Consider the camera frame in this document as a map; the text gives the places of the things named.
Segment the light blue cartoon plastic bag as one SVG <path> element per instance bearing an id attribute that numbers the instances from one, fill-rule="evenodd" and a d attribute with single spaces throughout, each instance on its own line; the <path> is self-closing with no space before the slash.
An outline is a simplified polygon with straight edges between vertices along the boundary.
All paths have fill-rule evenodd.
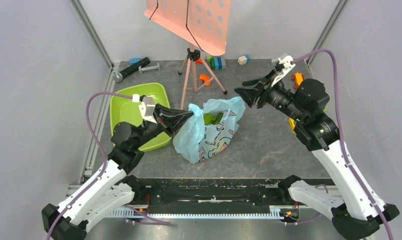
<path id="1" fill-rule="evenodd" d="M 209 99 L 203 107 L 190 103 L 188 110 L 194 115 L 181 127 L 172 142 L 177 153 L 195 164 L 225 150 L 239 129 L 238 121 L 246 107 L 243 99 L 236 96 L 231 99 Z M 221 123 L 205 125 L 204 114 L 219 112 L 224 113 Z"/>

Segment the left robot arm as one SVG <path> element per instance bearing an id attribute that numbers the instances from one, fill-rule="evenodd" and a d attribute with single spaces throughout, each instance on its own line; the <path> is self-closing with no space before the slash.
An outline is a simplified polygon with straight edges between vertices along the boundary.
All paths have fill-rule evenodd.
<path id="1" fill-rule="evenodd" d="M 111 138 L 115 146 L 96 173 L 67 199 L 42 209 L 49 240 L 83 240 L 113 210 L 145 199 L 144 185 L 130 174 L 144 155 L 139 148 L 162 133 L 175 136 L 194 113 L 143 102 L 139 111 L 143 119 L 139 126 L 125 121 L 115 125 Z"/>

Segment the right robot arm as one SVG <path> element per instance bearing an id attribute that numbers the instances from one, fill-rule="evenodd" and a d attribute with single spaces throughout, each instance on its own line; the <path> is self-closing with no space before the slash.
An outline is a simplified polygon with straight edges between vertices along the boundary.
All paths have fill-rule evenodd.
<path id="1" fill-rule="evenodd" d="M 271 105 L 294 120 L 298 140 L 328 172 L 340 196 L 332 196 L 291 175 L 278 184 L 278 199 L 307 205 L 331 220 L 337 232 L 347 240 L 360 240 L 379 230 L 399 215 L 397 206 L 385 203 L 358 170 L 337 124 L 324 112 L 329 95 L 324 84 L 304 79 L 295 92 L 282 82 L 273 84 L 277 73 L 244 81 L 235 92 L 250 107 Z"/>

